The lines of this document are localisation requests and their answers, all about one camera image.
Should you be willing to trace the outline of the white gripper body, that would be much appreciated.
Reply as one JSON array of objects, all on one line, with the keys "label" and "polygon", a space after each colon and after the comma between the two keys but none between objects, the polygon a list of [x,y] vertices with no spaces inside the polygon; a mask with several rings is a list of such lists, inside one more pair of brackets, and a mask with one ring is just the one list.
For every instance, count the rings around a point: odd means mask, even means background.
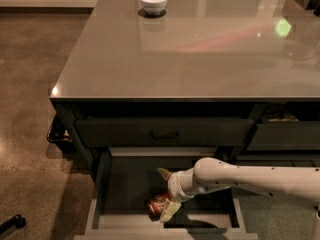
[{"label": "white gripper body", "polygon": [[186,202],[192,199],[193,193],[193,170],[174,172],[168,180],[168,191],[171,198],[176,202]]}]

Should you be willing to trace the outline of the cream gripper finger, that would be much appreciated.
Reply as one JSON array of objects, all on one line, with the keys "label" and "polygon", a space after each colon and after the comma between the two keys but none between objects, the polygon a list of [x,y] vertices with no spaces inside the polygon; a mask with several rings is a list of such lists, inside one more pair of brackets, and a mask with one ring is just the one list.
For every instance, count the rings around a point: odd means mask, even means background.
[{"label": "cream gripper finger", "polygon": [[180,207],[181,202],[166,199],[162,207],[160,222],[168,222],[178,212]]},{"label": "cream gripper finger", "polygon": [[165,168],[158,168],[157,171],[165,181],[168,181],[172,175],[172,172]]}]

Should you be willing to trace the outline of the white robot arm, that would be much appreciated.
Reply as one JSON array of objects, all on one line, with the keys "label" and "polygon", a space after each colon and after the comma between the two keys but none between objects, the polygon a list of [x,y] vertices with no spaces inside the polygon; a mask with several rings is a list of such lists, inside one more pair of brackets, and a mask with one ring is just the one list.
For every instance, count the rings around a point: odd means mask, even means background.
[{"label": "white robot arm", "polygon": [[164,201],[161,210],[162,223],[168,222],[183,202],[196,195],[236,187],[315,210],[316,219],[311,240],[320,240],[319,167],[239,166],[205,157],[185,171],[170,172],[162,168],[158,171],[167,181],[170,196]]}]

